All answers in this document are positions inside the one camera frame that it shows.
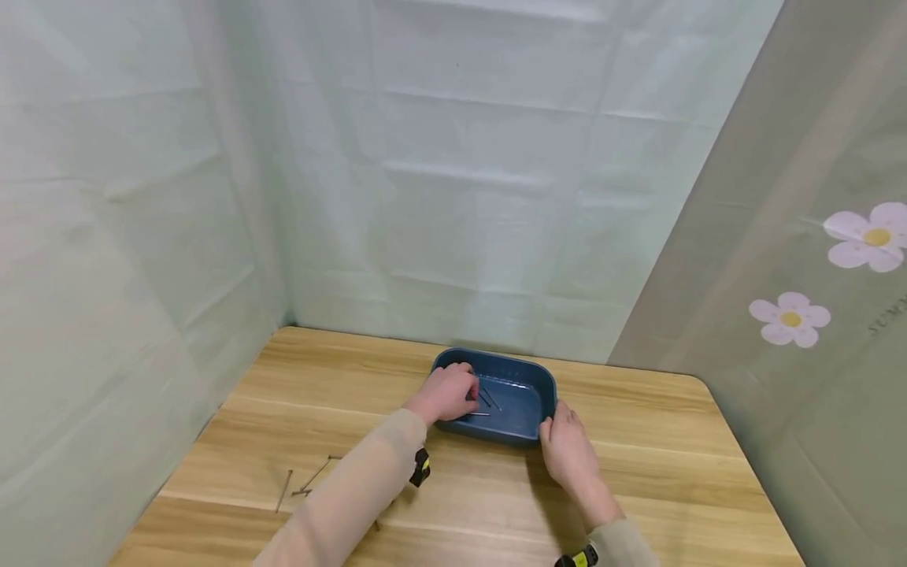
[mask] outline blue plastic tray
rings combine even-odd
[[[438,429],[516,447],[539,443],[539,424],[554,415],[558,401],[551,372],[533,362],[469,348],[448,348],[434,360],[432,370],[454,362],[472,365],[485,390],[480,389],[476,411],[489,415],[439,421]]]

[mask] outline hand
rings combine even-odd
[[[474,412],[479,408],[478,395],[479,378],[473,374],[473,367],[454,362],[447,368],[436,368],[403,407],[431,427],[439,419],[450,421]]]
[[[576,412],[558,400],[554,418],[539,425],[541,452],[551,478],[580,509],[589,530],[623,517],[623,511],[599,474],[599,458]]]

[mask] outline yellow clip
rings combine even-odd
[[[589,560],[586,559],[585,552],[579,552],[573,556],[573,564],[576,567],[589,567]]]

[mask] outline fabric wall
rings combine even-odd
[[[198,51],[173,1],[0,6],[4,564],[104,564],[287,309]]]
[[[605,361],[780,4],[224,3],[298,324]]]
[[[610,358],[708,384],[809,564],[907,564],[905,50],[785,5]]]

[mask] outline yellow flower center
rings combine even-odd
[[[794,311],[786,311],[781,314],[781,322],[788,327],[800,327],[801,321],[803,320]]]
[[[885,229],[867,230],[866,234],[863,234],[863,242],[870,246],[875,246],[876,248],[888,244],[891,239],[891,232]]]

